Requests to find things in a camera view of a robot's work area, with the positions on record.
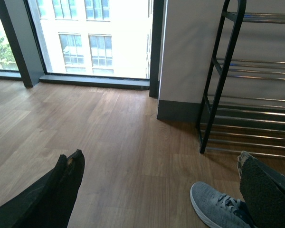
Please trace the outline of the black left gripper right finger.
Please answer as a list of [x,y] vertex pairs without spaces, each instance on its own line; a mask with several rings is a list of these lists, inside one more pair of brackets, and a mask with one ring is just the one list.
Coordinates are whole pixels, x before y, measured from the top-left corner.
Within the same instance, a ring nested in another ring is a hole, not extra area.
[[237,158],[240,192],[259,228],[285,228],[285,176],[246,151]]

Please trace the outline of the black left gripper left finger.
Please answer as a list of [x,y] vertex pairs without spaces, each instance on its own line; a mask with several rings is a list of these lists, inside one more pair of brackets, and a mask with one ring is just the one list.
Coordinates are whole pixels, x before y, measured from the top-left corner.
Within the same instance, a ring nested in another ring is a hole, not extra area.
[[66,228],[84,168],[81,150],[60,155],[52,170],[0,206],[0,228]]

